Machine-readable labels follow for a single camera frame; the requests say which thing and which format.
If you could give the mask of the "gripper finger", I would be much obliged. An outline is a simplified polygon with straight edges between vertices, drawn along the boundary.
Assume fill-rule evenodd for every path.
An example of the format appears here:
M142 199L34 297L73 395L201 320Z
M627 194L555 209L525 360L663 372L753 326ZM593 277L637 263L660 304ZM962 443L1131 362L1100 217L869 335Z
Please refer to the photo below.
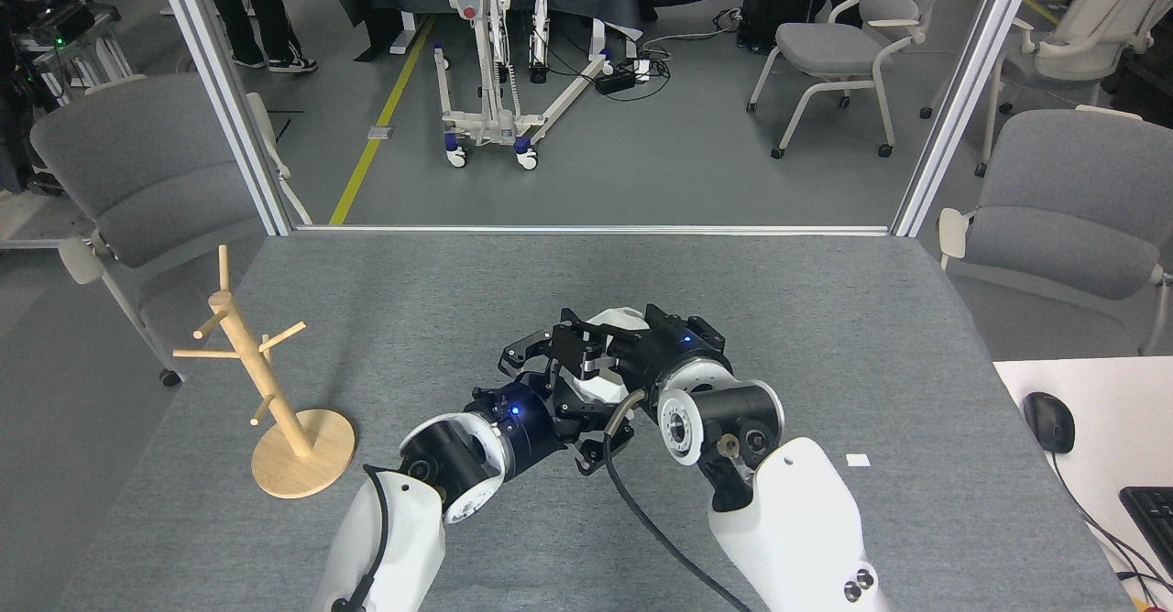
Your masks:
M561 310L560 324L552 327L552 360L578 381L604 369L623 370L631 366L631 347L640 331L642 314L636 310L604 310L585 321Z
M647 324L647 333L640 338L642 345L652 346L664 353L713 352L724 353L726 340L703 317L680 317L663 311L649 302L642 319Z
M499 358L499 370L511 378L501 392L502 402L522 402L529 395L552 396L557 370L552 363L552 329L540 329L508 344Z
M561 444L574 446L581 475L592 475L604 465L602 440L583 435L603 431L616 408L601 400L582 400L572 390L552 392L554 437Z

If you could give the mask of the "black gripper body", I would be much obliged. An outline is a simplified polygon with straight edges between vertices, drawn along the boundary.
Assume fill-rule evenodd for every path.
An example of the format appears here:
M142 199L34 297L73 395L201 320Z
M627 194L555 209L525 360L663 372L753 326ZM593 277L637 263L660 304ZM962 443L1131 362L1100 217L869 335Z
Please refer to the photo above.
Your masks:
M705 360L732 373L724 355L725 338L711 325L658 325L637 335L630 348L630 390L645 392L651 406L683 365Z
M499 429L507 455L506 481L565 449L554 431L552 412L529 387L475 388L466 412L480 413Z

